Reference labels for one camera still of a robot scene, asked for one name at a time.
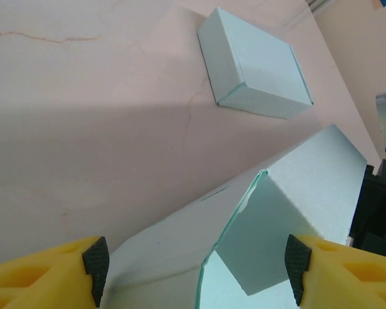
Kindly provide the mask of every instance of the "light blue box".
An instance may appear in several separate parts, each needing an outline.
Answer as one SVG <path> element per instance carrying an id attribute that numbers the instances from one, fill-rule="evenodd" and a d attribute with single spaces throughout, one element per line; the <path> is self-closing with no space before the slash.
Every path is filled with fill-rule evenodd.
<path id="1" fill-rule="evenodd" d="M 220 106 L 288 119 L 313 105 L 289 44 L 220 8 L 198 36 Z"/>

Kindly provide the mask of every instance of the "black object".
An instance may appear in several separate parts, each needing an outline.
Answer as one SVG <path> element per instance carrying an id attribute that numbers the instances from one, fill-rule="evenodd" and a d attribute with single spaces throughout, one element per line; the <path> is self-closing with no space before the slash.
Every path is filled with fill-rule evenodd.
<path id="1" fill-rule="evenodd" d="M 284 264 L 288 271 L 290 285 L 295 296 L 297 306 L 300 306 L 303 298 L 303 273 L 309 270 L 311 249 L 295 236 L 289 235 Z"/>
<path id="2" fill-rule="evenodd" d="M 373 169 L 366 167 L 349 235 L 354 248 L 386 256 L 386 160 Z"/>
<path id="3" fill-rule="evenodd" d="M 83 253 L 83 263 L 87 274 L 91 274 L 93 286 L 91 294 L 95 300 L 96 307 L 100 306 L 103 289 L 106 283 L 107 271 L 109 270 L 109 250 L 105 237 L 101 237 L 90 248 Z"/>

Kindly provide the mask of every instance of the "marble surface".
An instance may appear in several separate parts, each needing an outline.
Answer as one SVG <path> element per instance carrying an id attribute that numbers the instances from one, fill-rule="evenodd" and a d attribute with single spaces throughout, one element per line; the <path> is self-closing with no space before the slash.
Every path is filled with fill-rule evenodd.
<path id="1" fill-rule="evenodd" d="M 217 107 L 196 31 L 220 6 L 293 45 L 315 106 Z M 321 127 L 379 157 L 303 0 L 0 1 L 0 261 L 129 236 Z"/>

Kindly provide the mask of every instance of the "white table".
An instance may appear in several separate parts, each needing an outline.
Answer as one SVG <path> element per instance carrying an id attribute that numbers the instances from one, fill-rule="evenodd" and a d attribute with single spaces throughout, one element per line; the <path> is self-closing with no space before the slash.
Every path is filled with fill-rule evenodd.
<path id="1" fill-rule="evenodd" d="M 293 45 L 313 109 L 215 105 L 196 36 L 215 6 Z M 113 251 L 332 123 L 379 164 L 303 0 L 0 1 L 0 261 L 94 234 Z"/>

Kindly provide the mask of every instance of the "wall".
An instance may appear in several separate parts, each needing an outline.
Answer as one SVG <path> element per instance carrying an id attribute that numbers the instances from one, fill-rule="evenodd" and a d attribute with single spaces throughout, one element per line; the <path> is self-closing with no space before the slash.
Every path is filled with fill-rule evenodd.
<path id="1" fill-rule="evenodd" d="M 313 109 L 214 103 L 197 30 L 215 6 L 293 45 Z M 379 163 L 304 0 L 0 1 L 0 262 L 90 235 L 112 252 L 332 123 Z"/>
<path id="2" fill-rule="evenodd" d="M 336 0 L 316 20 L 372 141 L 386 158 L 375 99 L 386 91 L 386 7 L 375 2 Z"/>

